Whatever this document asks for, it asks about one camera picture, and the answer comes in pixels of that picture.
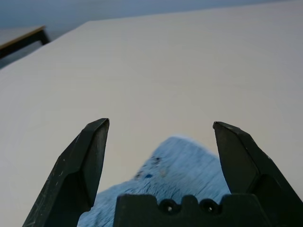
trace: white table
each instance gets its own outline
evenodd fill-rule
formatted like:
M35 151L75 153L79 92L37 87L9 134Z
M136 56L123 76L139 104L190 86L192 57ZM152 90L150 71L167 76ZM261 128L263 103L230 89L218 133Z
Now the white table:
M21 226L56 159L110 118L99 191L169 135L249 132L303 198L303 2L88 22L0 71L0 221Z

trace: wooden table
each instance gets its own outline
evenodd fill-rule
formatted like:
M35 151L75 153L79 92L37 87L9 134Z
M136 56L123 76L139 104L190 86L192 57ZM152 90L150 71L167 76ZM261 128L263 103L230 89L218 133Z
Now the wooden table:
M45 26L19 27L0 30L0 59L36 41L49 43Z

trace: screw hole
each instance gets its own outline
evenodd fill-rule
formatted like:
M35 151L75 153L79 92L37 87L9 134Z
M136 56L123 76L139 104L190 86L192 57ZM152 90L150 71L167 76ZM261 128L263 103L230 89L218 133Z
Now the screw hole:
M181 210L181 206L176 204L173 200L162 200L159 208L168 215L176 214Z
M205 213L216 215L220 213L219 205L211 199L205 199L200 202L200 208Z

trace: towel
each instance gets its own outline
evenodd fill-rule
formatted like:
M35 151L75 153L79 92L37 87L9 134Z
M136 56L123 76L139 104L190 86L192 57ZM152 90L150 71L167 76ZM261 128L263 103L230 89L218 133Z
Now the towel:
M220 160L194 140L172 136L159 145L133 179L97 194L91 211L83 213L78 227L112 227L117 197L121 194L149 194L173 199L180 204L185 195L220 203L230 194Z

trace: light blue towel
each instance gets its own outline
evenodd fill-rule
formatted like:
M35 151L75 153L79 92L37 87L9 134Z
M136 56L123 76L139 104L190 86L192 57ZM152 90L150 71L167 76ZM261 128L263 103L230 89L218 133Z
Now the light blue towel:
M191 139L173 136L160 144L133 179L99 193L78 226L112 227L117 196L125 193L150 194L158 203L173 199L180 204L189 194L198 201L210 198L219 203L230 191L217 156Z

